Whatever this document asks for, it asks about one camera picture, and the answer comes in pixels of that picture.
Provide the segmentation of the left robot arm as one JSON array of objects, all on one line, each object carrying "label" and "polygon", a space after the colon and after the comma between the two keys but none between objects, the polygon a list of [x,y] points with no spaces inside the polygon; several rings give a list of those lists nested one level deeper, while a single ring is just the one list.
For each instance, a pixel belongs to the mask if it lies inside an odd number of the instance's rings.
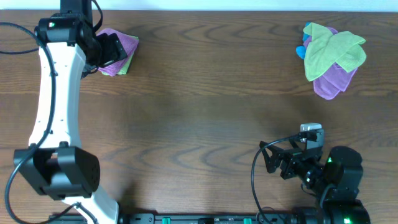
[{"label": "left robot arm", "polygon": [[87,223],[118,223],[120,209],[100,186],[98,158],[81,146],[81,79],[127,57],[116,34],[98,34],[96,1],[62,1],[32,33],[41,65],[38,111],[27,149],[14,153],[14,174],[39,194],[75,208]]}]

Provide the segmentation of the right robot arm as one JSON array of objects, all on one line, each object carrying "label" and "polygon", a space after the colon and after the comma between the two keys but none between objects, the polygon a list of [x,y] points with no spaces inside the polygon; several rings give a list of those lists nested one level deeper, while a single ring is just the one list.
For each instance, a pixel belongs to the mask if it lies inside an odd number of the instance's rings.
[{"label": "right robot arm", "polygon": [[256,154],[264,157],[267,172],[280,169],[284,180],[298,177],[302,191],[315,198],[315,206],[286,214],[259,208],[259,223],[370,223],[369,213],[357,198],[363,176],[360,153],[336,146],[322,164],[324,137],[320,124],[307,123],[298,134],[285,138],[291,149],[278,147],[281,139],[260,142]]}]

